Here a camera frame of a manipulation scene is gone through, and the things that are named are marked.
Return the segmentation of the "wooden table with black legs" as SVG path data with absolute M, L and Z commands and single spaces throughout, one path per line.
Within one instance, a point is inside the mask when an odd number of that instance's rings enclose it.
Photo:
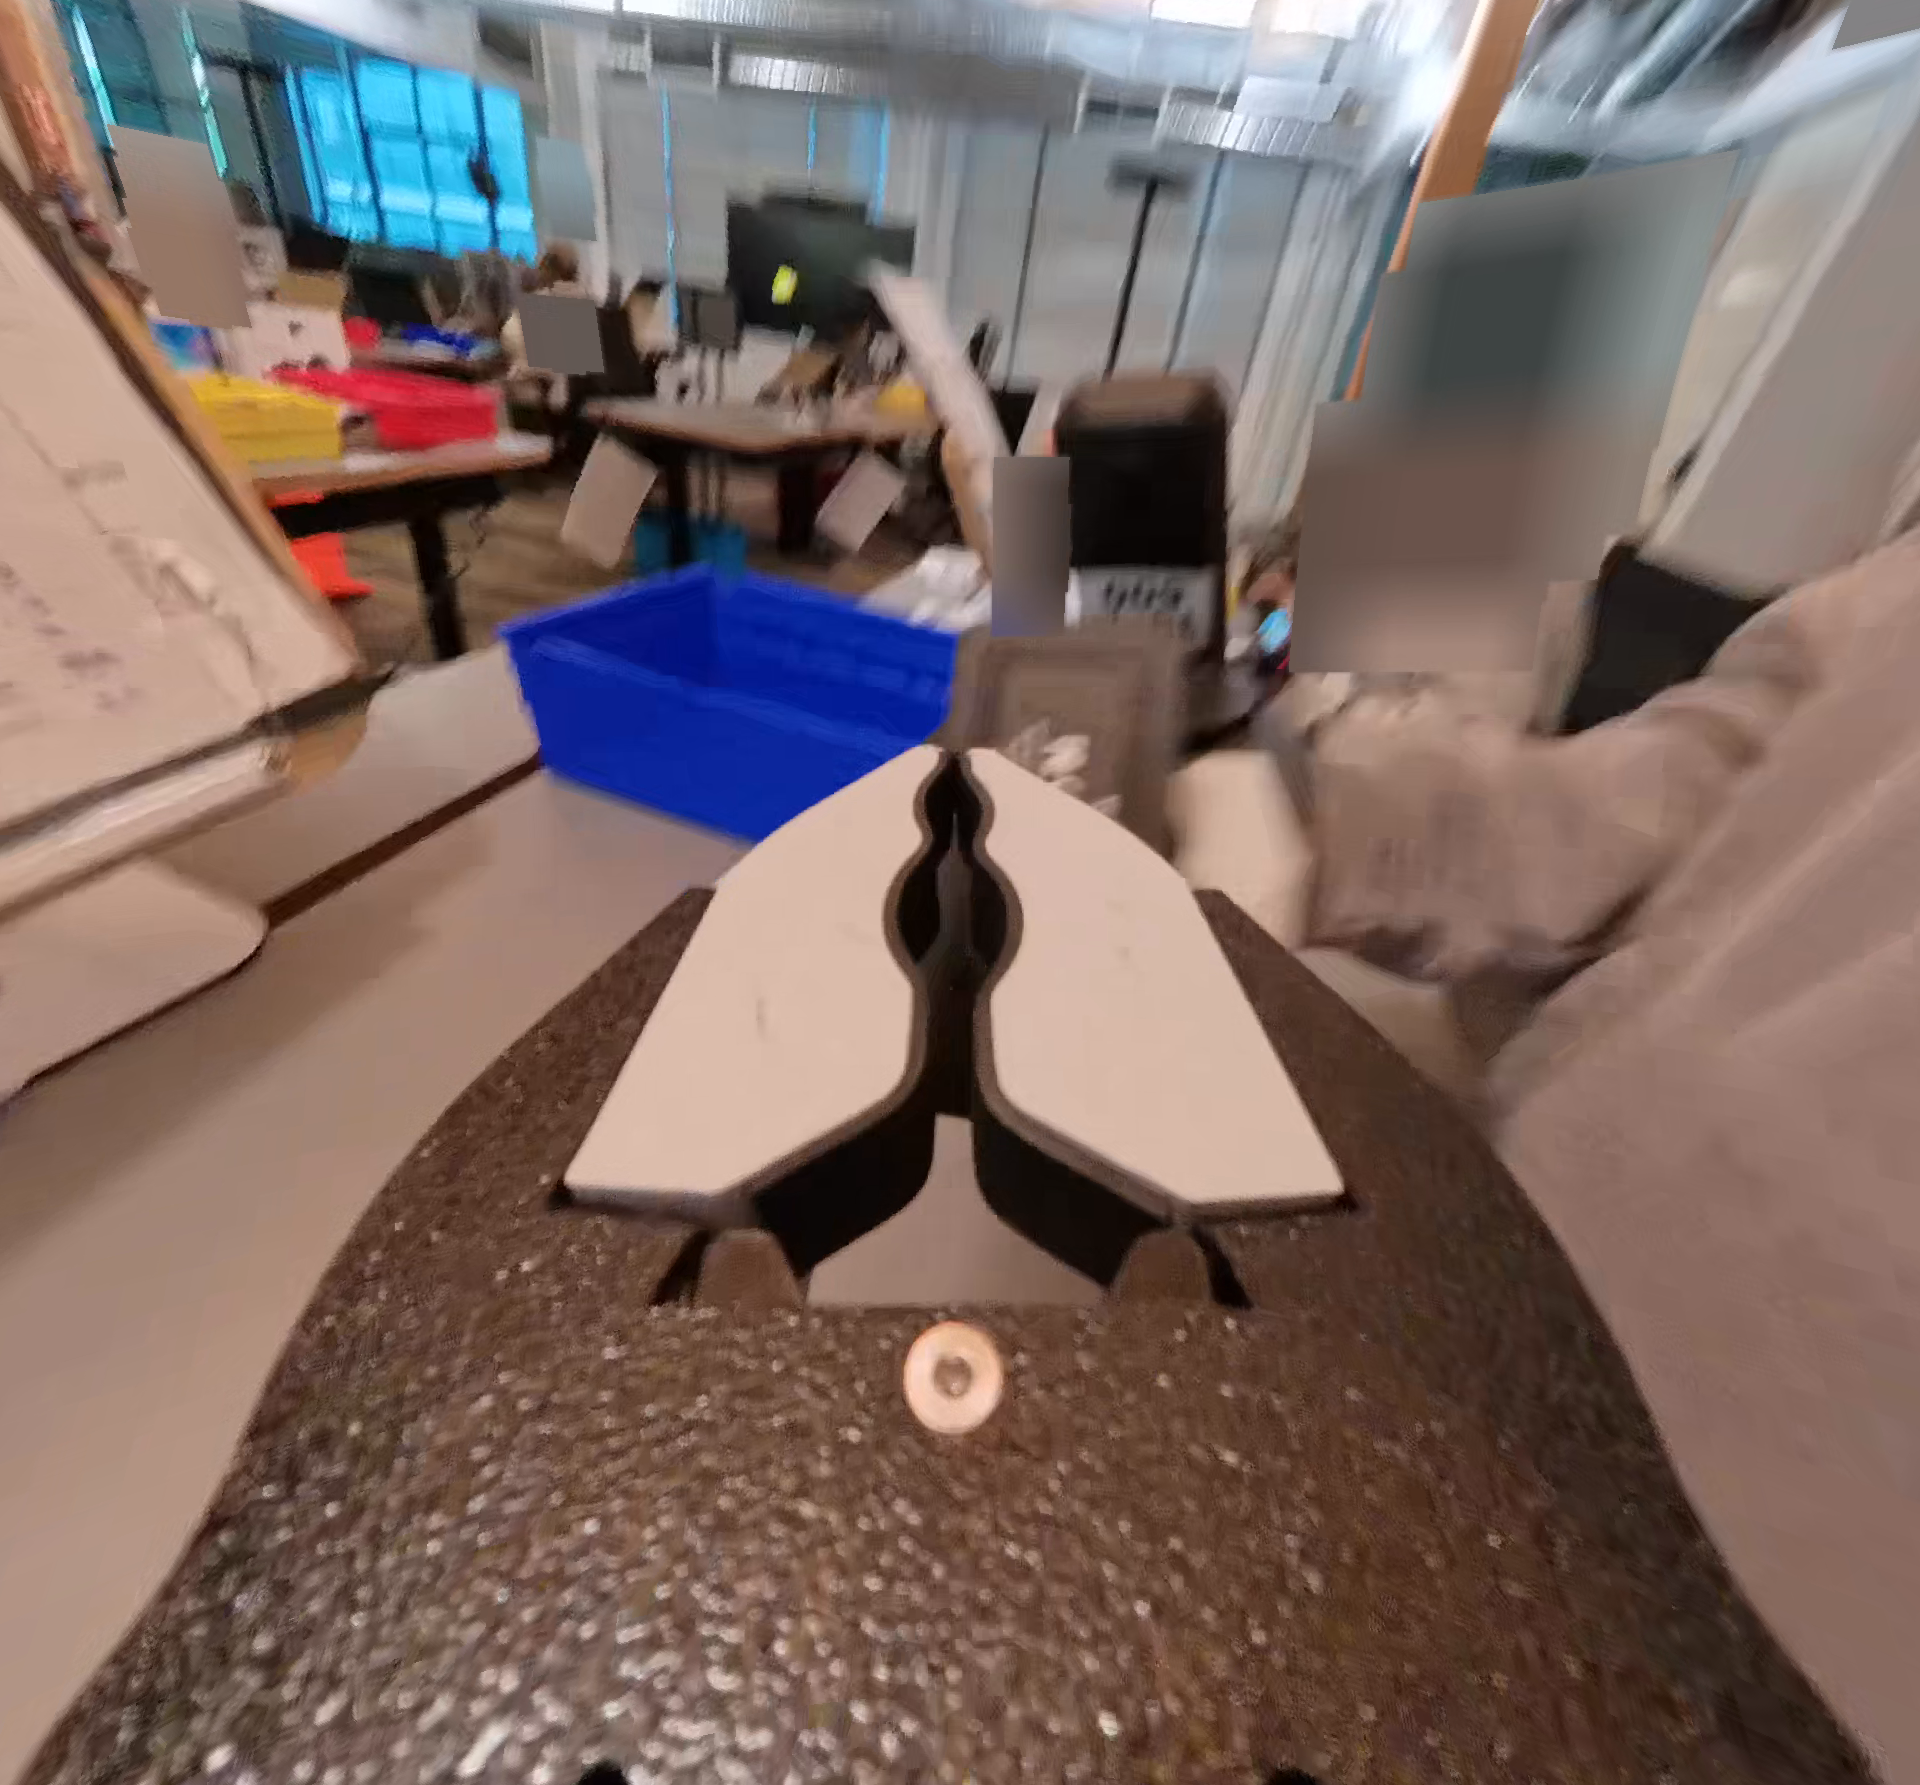
M 699 471 L 770 471 L 774 475 L 774 549 L 799 558 L 814 549 L 814 520 L 830 486 L 858 452 L 891 459 L 924 440 L 924 418 L 908 420 L 874 405 L 835 403 L 806 412 L 759 403 L 691 403 L 661 399 L 591 399 L 581 420 L 599 433 L 624 437 L 659 469 L 659 507 L 676 518 L 701 516 Z
M 332 460 L 252 469 L 252 490 L 288 539 L 396 526 L 412 543 L 421 632 L 436 663 L 467 651 L 446 520 L 489 511 L 504 483 L 551 462 L 551 437 L 504 432 L 425 450 L 355 450 Z

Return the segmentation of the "white board on stand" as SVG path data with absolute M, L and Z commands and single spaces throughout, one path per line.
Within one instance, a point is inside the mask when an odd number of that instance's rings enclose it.
M 179 846 L 348 756 L 375 678 L 113 286 L 5 170 L 1 1084 L 261 949 Z

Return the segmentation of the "yellow plastic bin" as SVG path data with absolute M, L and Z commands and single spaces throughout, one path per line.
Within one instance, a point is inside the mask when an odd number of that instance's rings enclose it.
M 196 372 L 184 390 L 207 430 L 248 467 L 329 464 L 343 454 L 341 409 L 300 385 Z

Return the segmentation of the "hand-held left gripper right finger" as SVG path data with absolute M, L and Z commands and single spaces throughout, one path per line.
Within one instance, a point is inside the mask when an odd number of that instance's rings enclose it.
M 992 1215 L 1101 1287 L 1162 1231 L 1341 1211 L 1346 1181 L 1196 894 L 1121 823 L 990 749 L 966 823 L 972 1170 Z

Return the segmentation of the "black monitor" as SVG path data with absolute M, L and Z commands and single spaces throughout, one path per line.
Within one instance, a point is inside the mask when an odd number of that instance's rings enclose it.
M 917 241 L 912 221 L 871 221 L 859 204 L 732 199 L 725 284 L 747 328 L 839 341 L 876 315 L 871 265 L 908 271 Z

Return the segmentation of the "black office chair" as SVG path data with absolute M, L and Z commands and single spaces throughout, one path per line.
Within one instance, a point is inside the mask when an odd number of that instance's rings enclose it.
M 1638 543 L 1620 541 L 1587 593 L 1577 668 L 1552 734 L 1584 733 L 1697 678 L 1770 602 L 1765 594 L 1673 570 Z

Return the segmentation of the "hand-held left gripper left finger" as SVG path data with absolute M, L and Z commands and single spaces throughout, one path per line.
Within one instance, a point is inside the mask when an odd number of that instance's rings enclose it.
M 933 1162 L 949 767 L 912 747 L 735 861 L 564 1170 L 569 1203 L 761 1230 L 795 1272 L 907 1209 Z

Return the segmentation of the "person's right forearm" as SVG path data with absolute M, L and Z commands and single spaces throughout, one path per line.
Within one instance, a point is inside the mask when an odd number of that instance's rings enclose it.
M 1848 600 L 1838 573 L 1808 582 L 1748 618 L 1700 677 L 1573 736 L 1357 700 L 1307 755 L 1304 944 L 1429 983 L 1582 957 L 1820 688 Z

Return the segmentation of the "blue plastic bin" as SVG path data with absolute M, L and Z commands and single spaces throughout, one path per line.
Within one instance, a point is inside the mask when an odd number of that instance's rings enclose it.
M 747 840 L 933 738 L 958 658 L 945 629 L 704 565 L 499 642 L 551 775 Z

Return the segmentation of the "person's grey hoodie torso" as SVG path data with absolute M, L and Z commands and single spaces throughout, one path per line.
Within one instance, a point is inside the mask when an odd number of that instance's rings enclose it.
M 1501 1155 L 1723 1558 L 1915 1780 L 1915 533 L 1545 750 L 1625 918 L 1501 1057 Z

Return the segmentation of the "white hanging sheet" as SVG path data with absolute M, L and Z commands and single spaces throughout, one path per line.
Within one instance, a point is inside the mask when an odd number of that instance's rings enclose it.
M 874 448 L 858 452 L 821 504 L 817 534 L 832 549 L 859 554 L 905 496 L 899 464 Z
M 603 572 L 620 572 L 659 469 L 624 437 L 593 437 L 564 507 L 560 543 Z

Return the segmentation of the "red plastic bin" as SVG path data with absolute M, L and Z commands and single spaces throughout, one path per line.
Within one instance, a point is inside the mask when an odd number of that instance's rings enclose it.
M 269 379 L 361 420 L 378 448 L 389 452 L 485 442 L 501 427 L 499 403 L 489 387 L 437 374 L 282 364 Z

